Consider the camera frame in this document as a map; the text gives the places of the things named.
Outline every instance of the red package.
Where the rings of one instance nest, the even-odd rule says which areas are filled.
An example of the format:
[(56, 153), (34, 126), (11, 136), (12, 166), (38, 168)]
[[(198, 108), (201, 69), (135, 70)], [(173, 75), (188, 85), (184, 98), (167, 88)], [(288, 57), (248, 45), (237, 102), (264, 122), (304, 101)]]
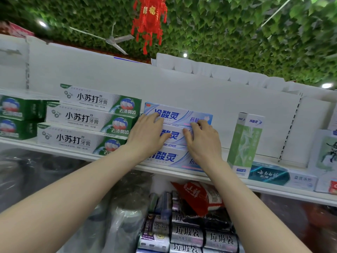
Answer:
[(196, 181), (186, 184), (171, 183), (198, 216), (203, 217), (211, 210), (224, 207), (221, 196), (212, 185)]

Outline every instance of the green toothpaste box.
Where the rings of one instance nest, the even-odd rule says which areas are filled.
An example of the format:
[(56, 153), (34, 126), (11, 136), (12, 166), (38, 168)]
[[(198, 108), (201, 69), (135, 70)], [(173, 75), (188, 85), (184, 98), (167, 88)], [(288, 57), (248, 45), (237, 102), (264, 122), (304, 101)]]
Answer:
[(54, 123), (42, 122), (37, 125), (37, 142), (39, 144), (84, 153), (107, 155), (124, 145), (126, 140), (127, 138), (123, 136)]
[(68, 84), (60, 84), (57, 94), (61, 103), (115, 114), (138, 117), (141, 110), (141, 99)]
[(0, 89), (0, 114), (24, 120), (44, 118), (47, 101), (58, 101), (58, 97), (23, 89)]
[(48, 102), (45, 121), (128, 137), (137, 117)]
[(0, 116), (0, 136), (18, 140), (36, 137), (36, 124), (40, 120), (23, 120)]
[(264, 119), (260, 115), (239, 113), (227, 162), (240, 178), (248, 178)]
[(314, 191), (317, 182), (315, 175), (305, 171), (255, 161), (253, 161), (248, 179), (307, 191)]

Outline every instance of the green and white product box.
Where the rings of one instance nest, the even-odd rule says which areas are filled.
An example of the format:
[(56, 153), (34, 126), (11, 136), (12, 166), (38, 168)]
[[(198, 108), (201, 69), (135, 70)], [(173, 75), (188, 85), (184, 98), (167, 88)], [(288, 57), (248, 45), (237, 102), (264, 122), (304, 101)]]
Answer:
[(57, 88), (57, 94), (61, 103), (89, 107), (110, 113), (138, 117), (141, 110), (141, 99), (68, 84), (60, 84), (60, 87)]
[(262, 133), (265, 117), (239, 113), (227, 162), (238, 177), (247, 179)]
[(24, 120), (44, 118), (47, 101), (58, 101), (58, 97), (23, 89), (0, 89), (0, 114)]
[(315, 191), (329, 193), (331, 181), (337, 179), (337, 131), (327, 129), (316, 131), (308, 173), (318, 177)]
[(137, 117), (48, 102), (45, 121), (127, 137)]
[(255, 161), (248, 179), (307, 191), (314, 191), (317, 182), (317, 177), (307, 172)]
[(0, 116), (0, 136), (18, 140), (36, 137), (36, 125), (40, 120), (23, 120)]
[(84, 153), (107, 155), (126, 143), (127, 138), (87, 129), (72, 128), (48, 122), (37, 125), (39, 144)]

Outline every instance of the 小苏打 toothpaste box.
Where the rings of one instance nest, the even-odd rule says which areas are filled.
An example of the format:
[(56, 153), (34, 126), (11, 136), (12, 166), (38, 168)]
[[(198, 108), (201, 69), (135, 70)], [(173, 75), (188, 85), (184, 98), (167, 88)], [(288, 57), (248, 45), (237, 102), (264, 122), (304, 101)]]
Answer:
[(164, 122), (166, 123), (187, 127), (191, 127), (191, 123), (197, 122), (198, 120), (206, 120), (210, 125), (213, 119), (212, 114), (199, 113), (176, 107), (146, 102), (144, 106), (144, 114), (149, 115), (153, 113), (160, 114), (160, 117), (164, 118)]
[(141, 99), (127, 97), (109, 92), (91, 90), (83, 87), (60, 84), (57, 88), (60, 102), (82, 106), (115, 114), (138, 117), (141, 110)]
[(186, 126), (164, 122), (161, 135), (163, 135), (164, 133), (171, 133), (171, 137), (168, 140), (166, 140), (166, 143), (186, 146), (187, 142), (183, 134), (184, 128), (193, 134), (191, 127), (186, 127)]
[(314, 191), (317, 182), (317, 176), (305, 171), (255, 161), (253, 161), (248, 179), (307, 191)]
[(48, 102), (45, 121), (128, 137), (137, 119), (91, 108)]
[(47, 101), (58, 101), (58, 97), (23, 89), (0, 89), (1, 115), (7, 117), (44, 118)]
[(239, 113), (227, 162), (240, 178), (249, 176), (264, 119), (260, 115)]
[(144, 162), (203, 172), (188, 153), (187, 146), (182, 145), (164, 143), (162, 149), (145, 159)]
[(107, 155), (126, 143), (127, 138), (55, 123), (37, 125), (37, 142), (53, 147)]
[(18, 140), (36, 137), (36, 125), (41, 119), (23, 120), (0, 116), (0, 136)]
[(331, 192), (332, 181), (337, 179), (337, 131), (316, 131), (310, 151), (308, 172), (318, 177), (316, 192)]

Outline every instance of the white shelf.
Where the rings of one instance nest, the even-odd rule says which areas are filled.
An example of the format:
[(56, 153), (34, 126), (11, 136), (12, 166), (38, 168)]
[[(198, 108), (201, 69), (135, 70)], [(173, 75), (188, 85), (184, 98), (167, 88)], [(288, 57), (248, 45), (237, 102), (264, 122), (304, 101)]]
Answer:
[[(6, 144), (9, 147), (17, 147), (21, 149), (27, 149), (42, 153), (50, 153), (65, 157), (76, 158), (85, 161), (95, 161), (100, 158), (99, 155), (95, 154), (87, 154), (81, 153), (78, 151), (71, 151), (71, 150), (64, 150), (57, 147), (50, 147), (46, 145), (41, 145), (36, 143), (36, 138), (27, 139), (27, 140), (14, 140), (14, 139), (6, 139), (0, 138), (0, 144)], [(227, 159), (228, 149), (224, 149), (222, 151), (223, 159)], [(269, 164), (277, 164), (276, 158), (265, 157), (261, 155), (255, 156), (255, 161), (260, 161)], [(179, 168), (173, 168), (163, 165), (151, 164), (142, 162), (135, 167), (136, 170), (147, 171), (155, 174), (162, 174), (172, 177), (177, 177), (181, 179), (189, 179), (189, 180), (196, 180), (202, 181), (206, 183), (210, 183), (210, 179), (207, 177), (206, 174), (198, 171), (190, 171), (184, 170)], [(291, 199), (303, 200), (308, 202), (314, 202), (319, 204), (326, 204), (330, 206), (337, 206), (337, 196), (331, 194), (324, 194), (324, 193), (316, 193), (310, 192), (301, 189), (295, 189), (290, 187), (284, 186), (277, 186), (274, 184), (268, 184), (248, 179), (242, 179), (242, 181), (252, 190), (259, 193), (266, 193), (271, 195), (282, 196)]]

